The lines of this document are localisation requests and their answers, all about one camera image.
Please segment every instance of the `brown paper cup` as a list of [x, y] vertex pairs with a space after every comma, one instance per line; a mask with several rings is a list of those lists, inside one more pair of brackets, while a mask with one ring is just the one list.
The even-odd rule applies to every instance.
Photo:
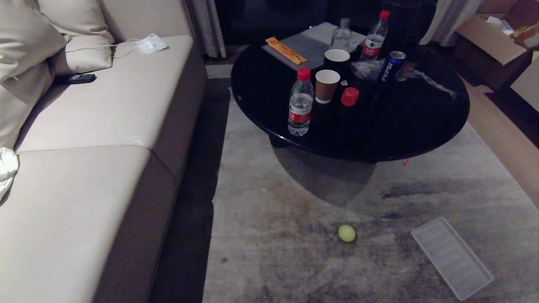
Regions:
[[321, 70], [316, 73], [315, 99], [317, 102], [326, 104], [333, 98], [333, 93], [337, 88], [337, 83], [341, 76], [332, 70]]

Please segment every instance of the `black cup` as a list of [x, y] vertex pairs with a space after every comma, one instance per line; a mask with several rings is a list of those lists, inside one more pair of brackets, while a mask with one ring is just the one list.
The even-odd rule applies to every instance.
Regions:
[[350, 63], [350, 54], [345, 50], [331, 49], [324, 53], [324, 69], [336, 71], [344, 79], [344, 72]]

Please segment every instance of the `blue can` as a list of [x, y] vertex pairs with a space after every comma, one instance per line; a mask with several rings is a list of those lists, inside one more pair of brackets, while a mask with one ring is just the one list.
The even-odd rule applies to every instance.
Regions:
[[378, 76], [380, 86], [387, 87], [395, 82], [397, 72], [403, 67], [405, 59], [406, 54], [403, 52], [392, 51], [389, 53]]

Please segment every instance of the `white cable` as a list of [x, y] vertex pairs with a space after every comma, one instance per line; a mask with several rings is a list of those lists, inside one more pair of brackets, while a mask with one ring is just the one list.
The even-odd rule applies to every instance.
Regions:
[[[128, 42], [132, 42], [132, 41], [136, 41], [134, 44], [128, 44]], [[104, 51], [104, 50], [101, 50], [101, 49], [93, 49], [92, 47], [112, 47], [112, 46], [129, 46], [129, 45], [136, 45], [140, 42], [144, 42], [144, 43], [148, 43], [150, 46], [151, 43], [149, 41], [146, 41], [146, 40], [142, 40], [142, 39], [136, 39], [136, 38], [133, 38], [133, 39], [129, 39], [129, 40], [126, 40], [125, 42], [122, 42], [120, 44], [107, 44], [107, 45], [86, 45], [86, 46], [83, 46], [79, 49], [76, 49], [76, 50], [70, 50], [70, 51], [60, 51], [60, 52], [64, 52], [64, 53], [71, 53], [71, 52], [76, 52], [76, 51], [81, 51], [81, 50], [87, 50], [87, 49], [91, 49], [91, 50], [98, 50], [98, 51], [102, 51], [102, 52], [107, 52], [108, 51]]]
[[113, 56], [112, 58], [114, 58], [114, 59], [122, 58], [122, 57], [125, 57], [125, 56], [129, 55], [129, 54], [132, 53], [132, 52], [133, 52], [133, 50], [130, 50], [130, 51], [129, 51], [128, 53], [126, 53], [126, 54], [123, 54], [123, 55], [121, 55], [121, 56], [119, 56], [119, 57]]

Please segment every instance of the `face mask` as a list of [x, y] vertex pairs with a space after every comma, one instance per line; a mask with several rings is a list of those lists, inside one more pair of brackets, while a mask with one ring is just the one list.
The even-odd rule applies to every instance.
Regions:
[[167, 43], [154, 33], [138, 41], [137, 44], [135, 45], [135, 48], [143, 56], [149, 56], [151, 54], [158, 53], [166, 49], [167, 47], [168, 47]]

